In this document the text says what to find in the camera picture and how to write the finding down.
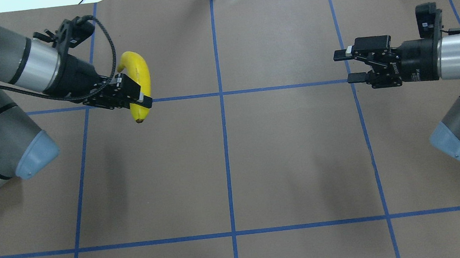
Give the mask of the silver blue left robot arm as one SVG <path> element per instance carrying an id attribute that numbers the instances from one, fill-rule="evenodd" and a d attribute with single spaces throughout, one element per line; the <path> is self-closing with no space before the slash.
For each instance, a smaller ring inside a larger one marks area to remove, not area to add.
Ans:
<path id="1" fill-rule="evenodd" d="M 111 48 L 112 69 L 97 73 L 69 54 L 98 26 Z M 125 52 L 116 60 L 113 40 L 95 15 L 63 20 L 56 31 L 25 37 L 0 26 L 0 188 L 11 178 L 30 179 L 60 148 L 6 92 L 67 101 L 101 109 L 126 108 L 141 123 L 153 105 L 145 60 Z"/>

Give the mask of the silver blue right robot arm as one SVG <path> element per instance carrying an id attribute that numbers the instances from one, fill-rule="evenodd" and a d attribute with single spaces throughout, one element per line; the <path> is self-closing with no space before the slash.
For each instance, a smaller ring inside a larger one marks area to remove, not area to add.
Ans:
<path id="1" fill-rule="evenodd" d="M 373 89 L 398 88 L 406 82 L 460 80 L 460 34 L 442 36 L 438 31 L 394 48 L 390 36 L 356 38 L 354 44 L 336 50 L 334 61 L 355 60 L 370 71 L 350 73 L 347 82 L 365 83 Z M 438 150 L 460 161 L 460 94 L 430 135 Z"/>

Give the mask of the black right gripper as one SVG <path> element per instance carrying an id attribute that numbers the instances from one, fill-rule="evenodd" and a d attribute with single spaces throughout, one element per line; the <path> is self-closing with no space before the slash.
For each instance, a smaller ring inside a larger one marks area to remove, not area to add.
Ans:
<path id="1" fill-rule="evenodd" d="M 439 80 L 434 37 L 408 40 L 396 48 L 391 48 L 390 40 L 388 35 L 360 37 L 354 46 L 335 50 L 335 62 L 356 59 L 371 67 L 368 72 L 349 73 L 347 83 L 364 82 L 379 89 Z"/>

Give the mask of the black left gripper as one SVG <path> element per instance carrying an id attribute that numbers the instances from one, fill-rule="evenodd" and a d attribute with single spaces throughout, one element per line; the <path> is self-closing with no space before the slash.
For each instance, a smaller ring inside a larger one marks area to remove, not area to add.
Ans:
<path id="1" fill-rule="evenodd" d="M 50 86 L 52 98 L 102 109 L 129 109 L 131 104 L 152 108 L 153 99 L 142 91 L 140 84 L 126 74 L 102 76 L 88 62 L 72 55 L 65 58 Z"/>

